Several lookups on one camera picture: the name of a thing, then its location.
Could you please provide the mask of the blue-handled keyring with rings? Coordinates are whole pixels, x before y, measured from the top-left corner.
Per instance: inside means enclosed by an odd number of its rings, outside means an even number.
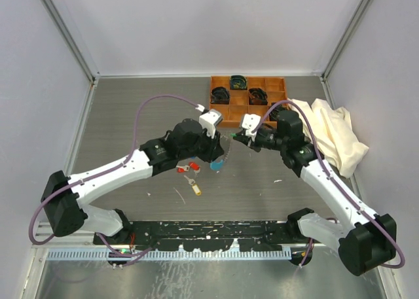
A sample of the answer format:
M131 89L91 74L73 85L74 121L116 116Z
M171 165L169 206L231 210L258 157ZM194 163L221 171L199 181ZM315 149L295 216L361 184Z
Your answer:
M229 154L232 150L232 142L233 142L233 138L229 136L229 148L223 149L224 155L220 156L218 159L211 162L209 165L212 171L220 171L223 168L223 166L226 164Z

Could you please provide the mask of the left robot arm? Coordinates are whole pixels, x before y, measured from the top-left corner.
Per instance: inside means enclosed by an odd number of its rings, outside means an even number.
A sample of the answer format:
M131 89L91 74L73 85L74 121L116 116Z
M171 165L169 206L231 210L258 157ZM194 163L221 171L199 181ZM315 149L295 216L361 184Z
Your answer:
M41 203L56 237L77 230L98 232L116 244L131 236L128 219L118 209L92 206L101 196L134 181L148 179L175 169L180 161L197 157L213 162L224 154L217 121L185 119L165 136L152 139L120 160L84 173L65 176L53 173Z

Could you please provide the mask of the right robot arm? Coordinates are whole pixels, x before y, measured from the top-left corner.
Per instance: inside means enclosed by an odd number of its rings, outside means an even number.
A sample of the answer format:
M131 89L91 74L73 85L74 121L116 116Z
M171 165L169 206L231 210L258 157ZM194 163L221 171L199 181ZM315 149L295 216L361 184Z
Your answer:
M396 256L397 225L389 215L379 215L364 204L336 175L316 146L305 137L295 111L278 114L276 127L260 125L257 114L245 114L234 136L249 148L280 152L284 164L312 187L334 213L333 223L309 208L290 214L287 235L300 243L312 238L336 252L355 276L381 266Z

